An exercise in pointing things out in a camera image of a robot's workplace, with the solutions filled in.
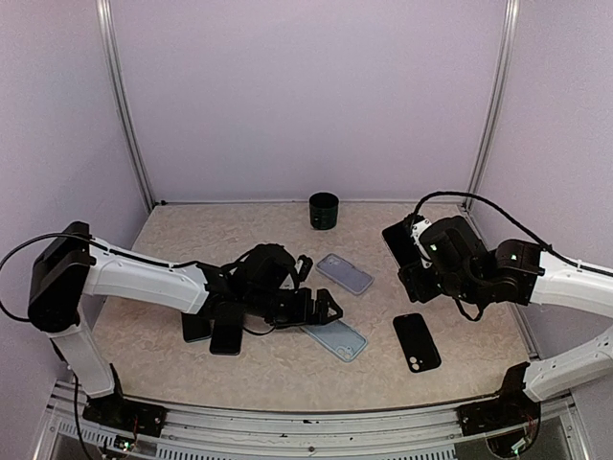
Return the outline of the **light blue phone case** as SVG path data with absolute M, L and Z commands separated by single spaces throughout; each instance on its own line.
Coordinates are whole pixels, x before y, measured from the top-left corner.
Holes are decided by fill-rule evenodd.
M 368 345 L 364 335 L 340 320 L 302 326 L 301 330 L 345 363 L 354 361 Z

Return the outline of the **black phone white back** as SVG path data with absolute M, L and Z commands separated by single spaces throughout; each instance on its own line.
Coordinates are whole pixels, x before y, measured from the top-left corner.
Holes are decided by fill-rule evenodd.
M 381 234 L 399 267 L 421 263 L 419 251 L 410 237 L 403 220 L 383 229 Z

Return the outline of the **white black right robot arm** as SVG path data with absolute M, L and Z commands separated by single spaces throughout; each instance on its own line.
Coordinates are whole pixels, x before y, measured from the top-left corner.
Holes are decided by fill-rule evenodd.
M 611 269 L 561 255 L 499 205 L 481 197 L 480 202 L 529 236 L 527 241 L 510 239 L 487 249 L 465 218 L 431 221 L 421 215 L 420 208 L 432 198 L 433 194 L 422 197 L 399 223 L 404 254 L 397 261 L 398 278 L 411 301 L 425 304 L 444 295 L 460 311 L 467 305 L 476 307 L 474 322 L 488 306 L 506 302 L 611 317 Z M 612 332 L 606 330 L 565 353 L 508 370 L 508 376 L 519 381 L 493 399 L 490 418 L 508 426 L 526 411 L 527 398 L 542 402 L 611 371 Z

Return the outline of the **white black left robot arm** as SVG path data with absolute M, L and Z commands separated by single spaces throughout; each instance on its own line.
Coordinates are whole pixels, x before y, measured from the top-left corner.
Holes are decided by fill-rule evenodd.
M 134 406 L 121 395 L 117 372 L 80 316 L 84 295 L 131 299 L 211 320 L 214 339 L 241 335 L 246 315 L 263 319 L 274 331 L 327 325 L 343 315 L 327 289 L 304 287 L 312 260 L 293 257 L 280 244 L 260 243 L 222 266 L 173 263 L 112 245 L 94 237 L 87 223 L 74 221 L 59 233 L 19 244 L 8 255 L 44 240 L 49 245 L 34 261 L 21 320 L 48 336 L 114 426 L 127 425 Z

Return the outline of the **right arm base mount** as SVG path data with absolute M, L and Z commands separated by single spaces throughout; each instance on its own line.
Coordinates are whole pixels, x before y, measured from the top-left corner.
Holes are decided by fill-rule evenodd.
M 539 402 L 501 399 L 463 404 L 456 409 L 463 435 L 472 436 L 536 420 L 541 413 Z

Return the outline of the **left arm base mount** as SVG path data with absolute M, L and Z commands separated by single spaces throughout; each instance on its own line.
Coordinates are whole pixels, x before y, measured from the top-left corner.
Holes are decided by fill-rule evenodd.
M 83 409 L 82 417 L 101 426 L 158 438 L 167 417 L 167 409 L 157 404 L 136 402 L 120 395 L 109 395 L 90 398 Z

